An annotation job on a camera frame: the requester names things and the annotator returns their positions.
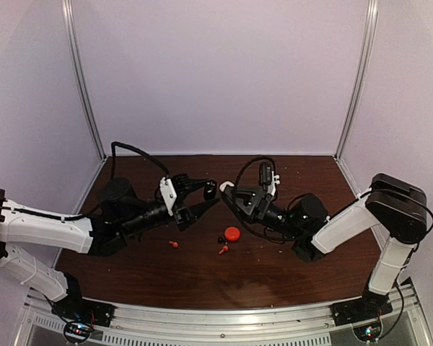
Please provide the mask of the white charging case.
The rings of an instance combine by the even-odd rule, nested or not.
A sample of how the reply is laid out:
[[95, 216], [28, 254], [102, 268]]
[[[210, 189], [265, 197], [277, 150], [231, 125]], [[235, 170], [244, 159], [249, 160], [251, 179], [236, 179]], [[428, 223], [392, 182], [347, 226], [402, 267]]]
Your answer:
[[220, 186], [219, 186], [219, 190], [220, 190], [221, 192], [224, 192], [224, 190], [225, 190], [227, 187], [234, 187], [234, 186], [235, 186], [235, 185], [234, 185], [233, 182], [231, 182], [231, 181], [226, 181], [226, 182], [223, 182], [223, 183], [220, 184]]

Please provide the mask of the black charging case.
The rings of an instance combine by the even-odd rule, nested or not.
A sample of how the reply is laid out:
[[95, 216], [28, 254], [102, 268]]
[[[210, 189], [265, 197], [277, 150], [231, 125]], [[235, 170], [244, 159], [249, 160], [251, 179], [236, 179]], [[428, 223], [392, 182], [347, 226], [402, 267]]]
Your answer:
[[204, 200], [213, 200], [217, 196], [217, 183], [214, 180], [209, 180], [204, 186]]

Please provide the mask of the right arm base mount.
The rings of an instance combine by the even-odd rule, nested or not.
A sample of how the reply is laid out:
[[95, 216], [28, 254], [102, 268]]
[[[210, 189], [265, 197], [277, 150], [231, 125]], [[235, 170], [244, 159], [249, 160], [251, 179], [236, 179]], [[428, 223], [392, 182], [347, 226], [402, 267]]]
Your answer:
[[373, 293], [331, 305], [335, 325], [351, 324], [354, 336], [367, 344], [379, 340], [383, 334], [381, 318], [392, 311], [388, 296]]

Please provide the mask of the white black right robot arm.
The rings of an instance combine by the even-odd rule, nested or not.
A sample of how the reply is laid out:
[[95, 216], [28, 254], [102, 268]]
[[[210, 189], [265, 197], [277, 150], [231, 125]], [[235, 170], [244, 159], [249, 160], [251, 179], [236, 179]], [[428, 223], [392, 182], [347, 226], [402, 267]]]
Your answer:
[[300, 195], [288, 208], [274, 202], [278, 176], [262, 179], [257, 188], [238, 188], [224, 182], [223, 201], [244, 227], [259, 224], [290, 241], [296, 255], [306, 262], [324, 258], [336, 247], [375, 226], [389, 233], [388, 240], [369, 275], [355, 310], [368, 319], [378, 313], [401, 270], [433, 228], [433, 212], [419, 187], [387, 174], [376, 174], [367, 190], [354, 202], [330, 216], [312, 193]]

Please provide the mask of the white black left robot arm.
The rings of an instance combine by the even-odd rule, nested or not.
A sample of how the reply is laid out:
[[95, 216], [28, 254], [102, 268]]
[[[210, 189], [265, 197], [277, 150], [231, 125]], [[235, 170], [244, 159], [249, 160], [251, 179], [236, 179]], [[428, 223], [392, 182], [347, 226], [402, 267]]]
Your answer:
[[67, 215], [25, 207], [0, 189], [0, 268], [42, 293], [55, 311], [82, 320], [93, 307], [82, 297], [78, 280], [49, 268], [16, 244], [108, 257], [125, 249], [129, 239], [140, 239], [160, 226], [174, 223], [186, 230], [219, 201], [214, 180], [187, 174], [163, 177], [156, 192], [152, 200], [141, 200], [128, 179], [113, 178], [98, 192], [94, 210]]

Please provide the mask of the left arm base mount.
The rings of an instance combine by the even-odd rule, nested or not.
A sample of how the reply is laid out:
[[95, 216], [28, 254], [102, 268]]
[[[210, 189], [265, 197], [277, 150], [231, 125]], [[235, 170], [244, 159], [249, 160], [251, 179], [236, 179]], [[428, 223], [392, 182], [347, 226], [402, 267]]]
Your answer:
[[67, 342], [79, 345], [86, 342], [95, 332], [95, 327], [109, 327], [115, 307], [88, 299], [73, 300], [67, 298], [52, 301], [45, 297], [55, 314], [64, 324], [62, 334]]

